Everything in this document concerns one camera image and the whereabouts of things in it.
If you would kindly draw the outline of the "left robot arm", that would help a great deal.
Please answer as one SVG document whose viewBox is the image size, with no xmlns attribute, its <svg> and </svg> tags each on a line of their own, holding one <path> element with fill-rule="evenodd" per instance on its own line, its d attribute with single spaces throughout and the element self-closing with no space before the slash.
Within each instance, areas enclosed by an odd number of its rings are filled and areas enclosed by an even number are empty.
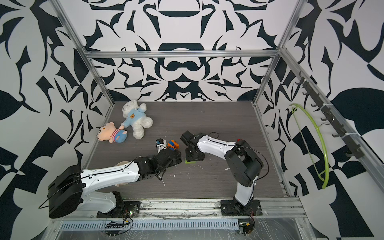
<svg viewBox="0 0 384 240">
<path fill-rule="evenodd" d="M 49 185 L 49 217 L 62 218 L 76 210 L 98 211 L 107 215 L 122 211 L 124 204 L 119 193 L 106 194 L 99 190 L 154 177 L 162 180 L 167 168 L 181 162 L 180 151 L 165 148 L 157 155 L 135 158 L 120 166 L 98 170 L 83 170 L 80 165 L 70 166 Z"/>
</svg>

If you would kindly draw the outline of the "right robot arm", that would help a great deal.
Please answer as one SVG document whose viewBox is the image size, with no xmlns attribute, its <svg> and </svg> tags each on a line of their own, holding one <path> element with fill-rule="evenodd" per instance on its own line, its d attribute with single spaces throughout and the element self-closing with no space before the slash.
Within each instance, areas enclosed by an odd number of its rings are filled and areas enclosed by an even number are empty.
<svg viewBox="0 0 384 240">
<path fill-rule="evenodd" d="M 204 133 L 194 135 L 189 131 L 182 134 L 181 141 L 187 146 L 188 162 L 203 161 L 205 154 L 225 160 L 237 181 L 235 206 L 246 209 L 251 205 L 254 199 L 254 185 L 264 164 L 246 141 L 226 142 Z"/>
</svg>

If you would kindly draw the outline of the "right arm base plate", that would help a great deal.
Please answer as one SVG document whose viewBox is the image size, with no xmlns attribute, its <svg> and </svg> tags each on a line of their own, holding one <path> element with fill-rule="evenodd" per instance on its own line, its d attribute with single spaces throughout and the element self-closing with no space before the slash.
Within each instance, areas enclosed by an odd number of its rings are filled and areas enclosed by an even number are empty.
<svg viewBox="0 0 384 240">
<path fill-rule="evenodd" d="M 220 208 L 224 216 L 262 216 L 263 211 L 259 200 L 250 200 L 243 206 L 236 199 L 221 200 Z"/>
</svg>

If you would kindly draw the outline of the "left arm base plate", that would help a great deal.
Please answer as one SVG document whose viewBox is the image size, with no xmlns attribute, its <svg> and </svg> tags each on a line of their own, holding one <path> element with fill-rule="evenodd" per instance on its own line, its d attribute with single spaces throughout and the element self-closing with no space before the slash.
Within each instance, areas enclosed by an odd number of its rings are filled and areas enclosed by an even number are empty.
<svg viewBox="0 0 384 240">
<path fill-rule="evenodd" d="M 116 206 L 107 213 L 102 213 L 98 211 L 97 218 L 98 219 L 107 219 L 107 218 L 125 218 L 131 217 L 135 213 L 140 212 L 140 201 L 123 201 L 120 192 L 113 191 L 112 194 L 116 199 Z"/>
</svg>

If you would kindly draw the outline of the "orange lego brick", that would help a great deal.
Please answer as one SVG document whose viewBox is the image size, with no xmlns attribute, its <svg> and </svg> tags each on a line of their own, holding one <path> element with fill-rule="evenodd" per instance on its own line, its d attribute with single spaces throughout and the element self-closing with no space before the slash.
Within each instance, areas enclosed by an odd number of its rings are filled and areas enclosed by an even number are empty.
<svg viewBox="0 0 384 240">
<path fill-rule="evenodd" d="M 171 140 L 170 142 L 168 142 L 168 147 L 173 150 L 178 150 L 180 145 L 176 143 L 174 140 Z"/>
</svg>

